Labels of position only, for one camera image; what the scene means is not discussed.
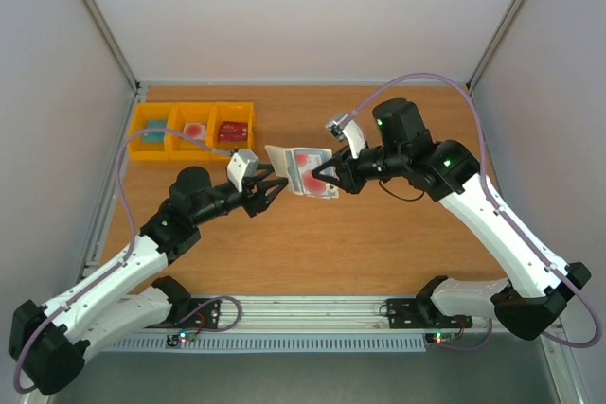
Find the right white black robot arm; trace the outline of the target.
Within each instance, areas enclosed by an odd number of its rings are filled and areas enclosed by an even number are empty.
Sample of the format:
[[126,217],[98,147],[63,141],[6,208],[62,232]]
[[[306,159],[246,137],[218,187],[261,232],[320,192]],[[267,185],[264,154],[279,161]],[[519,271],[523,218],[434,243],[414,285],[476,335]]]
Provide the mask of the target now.
[[505,272],[495,281],[459,281],[445,275],[417,294],[419,317],[438,325],[448,317],[495,319],[511,334],[533,341],[566,309],[575,290],[590,279],[587,267],[550,252],[510,210],[472,153],[454,140],[435,141],[415,103],[382,102],[372,111],[382,143],[368,145],[362,129],[345,114],[328,131],[346,145],[312,176],[348,194],[369,181],[403,178],[455,215]]

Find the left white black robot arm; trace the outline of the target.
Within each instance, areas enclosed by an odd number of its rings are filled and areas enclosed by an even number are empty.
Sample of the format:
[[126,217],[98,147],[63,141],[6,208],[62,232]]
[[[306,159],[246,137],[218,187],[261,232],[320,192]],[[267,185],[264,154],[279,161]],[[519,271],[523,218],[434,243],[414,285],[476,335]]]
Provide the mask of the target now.
[[153,325],[179,326],[190,315],[190,295],[159,273],[201,238],[201,224],[243,209],[264,212],[287,186],[270,165],[231,163],[227,180],[212,185],[202,167],[187,167],[169,196],[129,244],[73,288],[42,305],[15,309],[9,355],[20,394],[54,395],[111,344]]

